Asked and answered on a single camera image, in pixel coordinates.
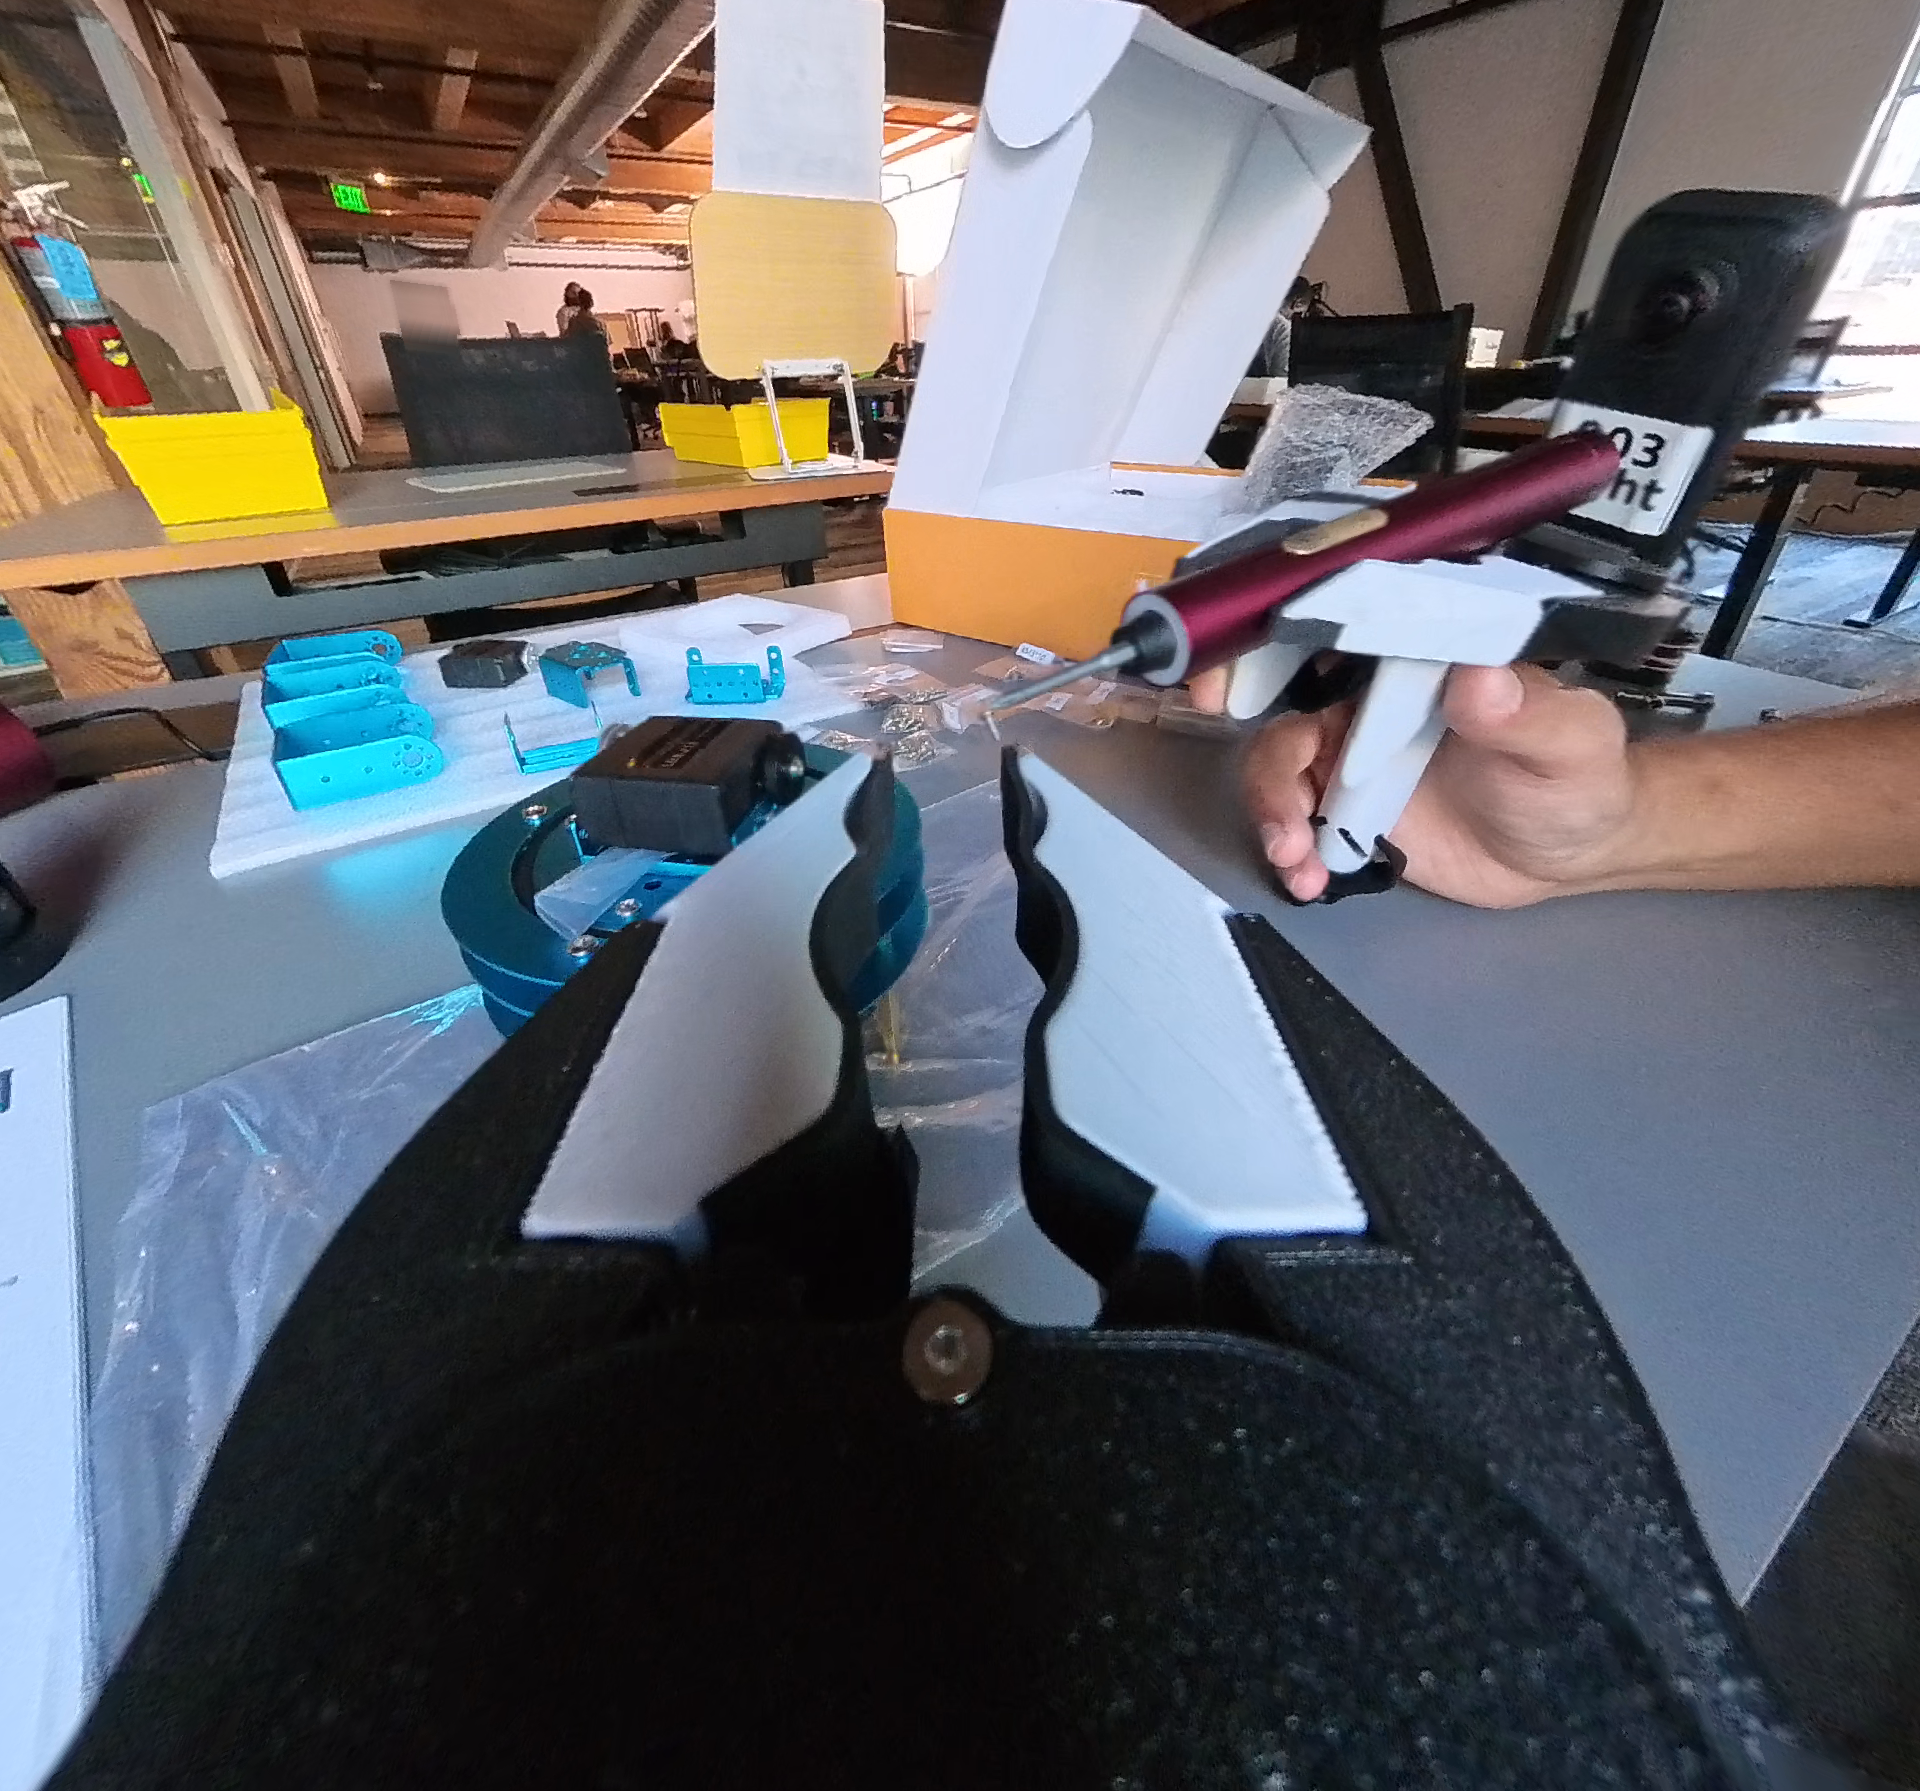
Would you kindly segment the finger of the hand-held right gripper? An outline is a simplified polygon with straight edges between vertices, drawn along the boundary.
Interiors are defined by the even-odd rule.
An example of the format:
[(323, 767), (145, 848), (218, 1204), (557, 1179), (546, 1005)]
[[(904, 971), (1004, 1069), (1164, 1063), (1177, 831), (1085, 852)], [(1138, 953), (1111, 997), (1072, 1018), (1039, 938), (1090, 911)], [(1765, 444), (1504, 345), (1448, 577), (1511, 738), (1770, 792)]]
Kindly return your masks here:
[(1225, 717), (1318, 711), (1368, 682), (1368, 664), (1405, 657), (1437, 668), (1519, 661), (1563, 572), (1552, 570), (1342, 570), (1267, 621), (1232, 661)]
[(1374, 560), (1384, 499), (1286, 502), (1178, 560), (1178, 586), (1313, 586)]

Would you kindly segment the clear plastic bag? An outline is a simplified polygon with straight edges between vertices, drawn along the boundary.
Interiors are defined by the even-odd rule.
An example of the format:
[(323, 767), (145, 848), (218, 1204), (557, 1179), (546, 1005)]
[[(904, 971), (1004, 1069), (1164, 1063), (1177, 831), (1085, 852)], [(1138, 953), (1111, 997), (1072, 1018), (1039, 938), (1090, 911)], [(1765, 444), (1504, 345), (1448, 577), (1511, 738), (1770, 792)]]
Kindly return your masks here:
[[(931, 922), (864, 1019), (878, 1119), (921, 1160), (913, 1283), (1037, 1323), (1090, 1323), (1099, 1290), (1019, 1200), (1019, 1038), (1037, 975), (1014, 938), (994, 780), (924, 803)], [(500, 1046), (472, 989), (373, 1018), (145, 1110), (91, 1395), (96, 1656), (122, 1656), (212, 1454), (343, 1216)]]

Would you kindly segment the red fire extinguisher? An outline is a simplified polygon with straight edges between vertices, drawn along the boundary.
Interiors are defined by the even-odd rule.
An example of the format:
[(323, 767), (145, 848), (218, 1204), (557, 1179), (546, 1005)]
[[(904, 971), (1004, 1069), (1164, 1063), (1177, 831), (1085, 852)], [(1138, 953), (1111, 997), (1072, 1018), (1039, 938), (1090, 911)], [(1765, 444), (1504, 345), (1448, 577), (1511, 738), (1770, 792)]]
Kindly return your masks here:
[(40, 296), (40, 306), (86, 391), (107, 412), (152, 412), (155, 399), (133, 358), (86, 245), (63, 216), (69, 182), (33, 182), (8, 195), (8, 243)]

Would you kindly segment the person's right forearm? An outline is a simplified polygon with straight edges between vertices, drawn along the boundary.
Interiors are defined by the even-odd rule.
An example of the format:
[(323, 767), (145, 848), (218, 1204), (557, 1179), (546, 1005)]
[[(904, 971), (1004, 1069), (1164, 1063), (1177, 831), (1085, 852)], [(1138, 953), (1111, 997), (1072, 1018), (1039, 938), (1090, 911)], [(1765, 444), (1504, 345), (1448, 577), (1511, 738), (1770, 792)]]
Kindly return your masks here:
[(1916, 886), (1916, 702), (1633, 748), (1612, 886)]

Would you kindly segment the small yellow bin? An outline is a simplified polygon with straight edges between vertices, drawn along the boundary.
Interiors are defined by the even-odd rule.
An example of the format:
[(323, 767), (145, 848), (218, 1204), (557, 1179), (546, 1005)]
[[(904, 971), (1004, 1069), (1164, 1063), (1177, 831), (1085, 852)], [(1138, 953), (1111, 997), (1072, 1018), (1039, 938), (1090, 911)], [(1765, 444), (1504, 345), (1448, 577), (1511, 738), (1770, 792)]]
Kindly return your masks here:
[(829, 399), (707, 406), (663, 400), (662, 438), (678, 460), (723, 469), (786, 469), (829, 460)]

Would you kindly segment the dark monitor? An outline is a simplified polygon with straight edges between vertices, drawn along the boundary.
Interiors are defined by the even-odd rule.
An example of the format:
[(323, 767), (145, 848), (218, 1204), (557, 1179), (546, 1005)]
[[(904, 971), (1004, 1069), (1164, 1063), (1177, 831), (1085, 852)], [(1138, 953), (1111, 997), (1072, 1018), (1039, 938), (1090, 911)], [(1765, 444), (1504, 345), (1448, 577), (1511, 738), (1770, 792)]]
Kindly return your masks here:
[(378, 345), (417, 469), (636, 449), (598, 329), (485, 341), (382, 334)]

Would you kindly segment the printed instruction sheet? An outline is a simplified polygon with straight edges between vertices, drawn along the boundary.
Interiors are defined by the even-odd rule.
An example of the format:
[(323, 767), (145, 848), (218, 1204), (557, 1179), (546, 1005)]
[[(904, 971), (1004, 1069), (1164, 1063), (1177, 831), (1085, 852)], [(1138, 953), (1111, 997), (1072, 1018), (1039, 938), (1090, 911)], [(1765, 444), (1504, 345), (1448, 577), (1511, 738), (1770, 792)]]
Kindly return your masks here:
[(5, 1788), (91, 1699), (96, 1579), (69, 997), (5, 1018)]

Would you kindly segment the red metal tube case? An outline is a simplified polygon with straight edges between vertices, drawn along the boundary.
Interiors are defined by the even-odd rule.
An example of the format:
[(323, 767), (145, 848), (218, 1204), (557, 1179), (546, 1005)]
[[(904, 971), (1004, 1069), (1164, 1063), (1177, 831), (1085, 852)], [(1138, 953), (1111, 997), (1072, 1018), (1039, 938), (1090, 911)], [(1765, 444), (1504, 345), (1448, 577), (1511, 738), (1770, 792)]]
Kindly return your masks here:
[(5, 702), (0, 711), (0, 815), (11, 818), (57, 790), (63, 776), (40, 733)]

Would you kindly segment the red electric screwdriver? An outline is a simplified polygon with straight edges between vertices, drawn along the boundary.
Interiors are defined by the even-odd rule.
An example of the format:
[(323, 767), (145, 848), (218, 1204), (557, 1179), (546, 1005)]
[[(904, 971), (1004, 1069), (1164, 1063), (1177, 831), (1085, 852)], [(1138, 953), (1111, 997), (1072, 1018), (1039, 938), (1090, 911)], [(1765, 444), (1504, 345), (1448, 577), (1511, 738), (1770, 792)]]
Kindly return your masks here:
[(1218, 711), (1260, 718), (1333, 702), (1357, 661), (1627, 664), (1668, 602), (1627, 549), (1570, 528), (1616, 478), (1616, 444), (1573, 431), (1348, 515), (1264, 517), (1138, 594), (1103, 652), (1001, 692), (986, 717), (1121, 677), (1196, 692), (1222, 675)]

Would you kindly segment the large yellow bin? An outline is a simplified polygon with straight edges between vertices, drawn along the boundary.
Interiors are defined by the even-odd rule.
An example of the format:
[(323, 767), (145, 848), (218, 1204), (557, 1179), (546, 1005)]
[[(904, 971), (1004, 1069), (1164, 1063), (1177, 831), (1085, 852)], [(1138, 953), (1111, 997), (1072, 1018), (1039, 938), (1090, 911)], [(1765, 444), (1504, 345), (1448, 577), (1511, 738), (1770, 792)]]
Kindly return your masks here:
[(328, 512), (305, 412), (94, 412), (96, 428), (166, 528)]

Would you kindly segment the yellow panel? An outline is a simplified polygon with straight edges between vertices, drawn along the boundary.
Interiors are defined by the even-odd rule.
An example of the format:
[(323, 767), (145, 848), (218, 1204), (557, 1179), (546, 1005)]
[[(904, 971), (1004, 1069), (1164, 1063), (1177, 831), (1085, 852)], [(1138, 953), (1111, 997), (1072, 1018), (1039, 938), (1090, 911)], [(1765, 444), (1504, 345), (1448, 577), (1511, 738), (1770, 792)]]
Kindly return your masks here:
[(717, 400), (758, 391), (770, 358), (868, 378), (894, 351), (898, 225), (878, 202), (708, 192), (691, 207), (691, 275)]

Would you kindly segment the blue round servo base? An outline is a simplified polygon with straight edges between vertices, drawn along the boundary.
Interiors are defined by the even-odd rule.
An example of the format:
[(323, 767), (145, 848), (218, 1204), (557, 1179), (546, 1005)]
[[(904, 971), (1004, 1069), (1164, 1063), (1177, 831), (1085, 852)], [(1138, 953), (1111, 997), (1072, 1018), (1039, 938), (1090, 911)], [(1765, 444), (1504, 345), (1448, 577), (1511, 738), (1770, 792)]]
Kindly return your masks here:
[(778, 722), (645, 718), (485, 822), (448, 869), (443, 925), (492, 1029), (519, 1033), (598, 947), (662, 920), (845, 761)]

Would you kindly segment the orange and white cardboard box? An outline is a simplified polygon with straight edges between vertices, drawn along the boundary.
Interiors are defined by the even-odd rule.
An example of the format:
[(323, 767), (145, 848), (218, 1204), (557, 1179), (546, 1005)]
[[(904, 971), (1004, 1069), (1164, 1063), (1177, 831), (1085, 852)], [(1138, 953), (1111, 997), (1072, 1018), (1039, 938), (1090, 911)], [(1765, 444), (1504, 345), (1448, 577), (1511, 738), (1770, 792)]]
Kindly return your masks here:
[(1206, 449), (1364, 124), (1123, 0), (1004, 0), (894, 493), (894, 614), (1090, 657), (1232, 522)]

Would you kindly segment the white panel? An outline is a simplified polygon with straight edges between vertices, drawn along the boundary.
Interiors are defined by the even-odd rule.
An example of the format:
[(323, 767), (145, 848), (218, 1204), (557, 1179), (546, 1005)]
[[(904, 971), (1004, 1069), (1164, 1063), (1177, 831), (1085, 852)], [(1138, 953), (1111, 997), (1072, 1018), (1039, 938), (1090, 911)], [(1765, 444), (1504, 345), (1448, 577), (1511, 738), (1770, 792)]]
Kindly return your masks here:
[(714, 192), (878, 204), (880, 146), (880, 0), (717, 0)]

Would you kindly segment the wooden top table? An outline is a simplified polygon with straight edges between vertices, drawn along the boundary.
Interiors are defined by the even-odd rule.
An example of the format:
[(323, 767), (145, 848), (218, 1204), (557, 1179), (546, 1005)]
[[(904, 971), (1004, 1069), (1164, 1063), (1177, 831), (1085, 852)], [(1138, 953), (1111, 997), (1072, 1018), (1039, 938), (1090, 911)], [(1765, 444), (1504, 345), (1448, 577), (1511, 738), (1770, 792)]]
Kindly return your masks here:
[[(1521, 412), (1504, 406), (1493, 413), (1467, 413), (1467, 444), (1511, 446), (1519, 441), (1546, 434), (1543, 412)], [(1707, 627), (1703, 657), (1730, 661), (1752, 624), (1765, 583), (1780, 560), (1788, 535), (1797, 528), (1805, 496), (1817, 474), (1850, 474), (1854, 481), (1884, 488), (1916, 488), (1916, 421), (1859, 421), (1859, 417), (1808, 417), (1780, 421), (1770, 428), (1752, 428), (1735, 444), (1735, 462), (1765, 469), (1770, 488), (1752, 536), (1742, 548), (1735, 572), (1718, 598), (1718, 613)], [(1884, 578), (1876, 605), (1864, 614), (1847, 617), (1850, 627), (1878, 627), (1908, 598), (1908, 586), (1916, 578), (1916, 531), (1908, 536), (1892, 577)]]

